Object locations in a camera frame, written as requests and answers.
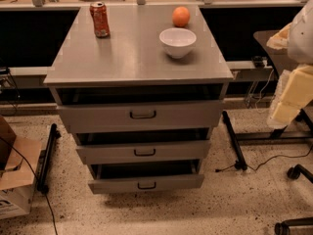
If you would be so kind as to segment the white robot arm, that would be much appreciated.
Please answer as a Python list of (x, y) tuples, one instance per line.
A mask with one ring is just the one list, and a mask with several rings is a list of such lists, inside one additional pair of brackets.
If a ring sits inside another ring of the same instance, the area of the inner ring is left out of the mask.
[(292, 22), (269, 38), (267, 47), (286, 49), (298, 63), (293, 71), (283, 70), (271, 103), (267, 124), (281, 129), (313, 100), (313, 0), (309, 0)]

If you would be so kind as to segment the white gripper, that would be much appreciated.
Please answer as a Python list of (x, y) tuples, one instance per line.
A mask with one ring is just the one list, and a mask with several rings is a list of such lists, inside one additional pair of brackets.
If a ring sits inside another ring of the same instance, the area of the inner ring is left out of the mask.
[[(269, 38), (266, 45), (281, 50), (288, 47), (291, 23), (285, 25)], [(313, 100), (313, 66), (298, 66), (293, 71), (283, 70), (274, 99), (271, 103), (267, 125), (282, 129), (289, 125), (299, 113), (299, 109)]]

